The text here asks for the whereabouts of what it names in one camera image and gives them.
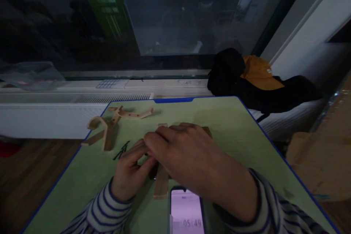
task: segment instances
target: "person's right hand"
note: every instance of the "person's right hand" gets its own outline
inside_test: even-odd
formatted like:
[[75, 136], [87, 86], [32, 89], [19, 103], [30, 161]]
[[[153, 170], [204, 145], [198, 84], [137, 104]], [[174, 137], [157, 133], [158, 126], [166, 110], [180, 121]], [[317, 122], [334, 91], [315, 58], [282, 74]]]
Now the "person's right hand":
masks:
[[251, 221], [257, 210], [257, 187], [247, 168], [225, 154], [198, 125], [161, 126], [144, 136], [146, 146], [178, 183]]

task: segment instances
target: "striped shirt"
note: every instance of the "striped shirt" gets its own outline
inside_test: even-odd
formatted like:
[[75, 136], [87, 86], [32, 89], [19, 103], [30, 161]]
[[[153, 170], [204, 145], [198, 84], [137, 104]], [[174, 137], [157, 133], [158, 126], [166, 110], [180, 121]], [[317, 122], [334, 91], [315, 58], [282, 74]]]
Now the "striped shirt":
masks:
[[[299, 207], [277, 194], [262, 175], [253, 169], [250, 169], [250, 172], [258, 190], [258, 208], [251, 222], [242, 222], [214, 204], [214, 209], [232, 233], [327, 233]], [[124, 203], [113, 197], [111, 182], [112, 180], [61, 234], [119, 234], [124, 232], [125, 223], [131, 213], [132, 200]]]

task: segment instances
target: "window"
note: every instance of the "window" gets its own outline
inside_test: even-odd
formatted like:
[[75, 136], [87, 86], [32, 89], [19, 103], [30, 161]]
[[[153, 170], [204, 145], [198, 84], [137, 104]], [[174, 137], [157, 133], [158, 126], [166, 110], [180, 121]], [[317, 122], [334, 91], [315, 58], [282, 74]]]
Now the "window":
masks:
[[225, 48], [251, 54], [282, 1], [0, 0], [0, 58], [66, 77], [206, 76]]

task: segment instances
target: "black backpack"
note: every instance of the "black backpack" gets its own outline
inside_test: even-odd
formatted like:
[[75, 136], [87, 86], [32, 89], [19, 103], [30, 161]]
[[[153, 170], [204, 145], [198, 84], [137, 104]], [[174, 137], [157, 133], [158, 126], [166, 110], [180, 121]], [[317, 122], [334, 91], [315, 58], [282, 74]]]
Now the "black backpack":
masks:
[[249, 109], [264, 114], [287, 112], [303, 102], [321, 99], [323, 93], [303, 76], [295, 76], [285, 81], [274, 78], [285, 87], [276, 90], [261, 90], [248, 80], [241, 78], [245, 70], [244, 59], [233, 48], [225, 49], [214, 57], [214, 65], [209, 73], [207, 88], [215, 96], [237, 96]]

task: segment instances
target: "yellow cap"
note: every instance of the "yellow cap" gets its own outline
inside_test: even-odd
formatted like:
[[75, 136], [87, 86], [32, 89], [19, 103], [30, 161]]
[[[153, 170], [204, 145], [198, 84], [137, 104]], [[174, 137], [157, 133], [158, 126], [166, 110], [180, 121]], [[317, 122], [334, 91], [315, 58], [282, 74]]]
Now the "yellow cap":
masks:
[[240, 76], [261, 90], [276, 90], [284, 85], [273, 78], [272, 69], [267, 61], [255, 55], [244, 57], [245, 71]]

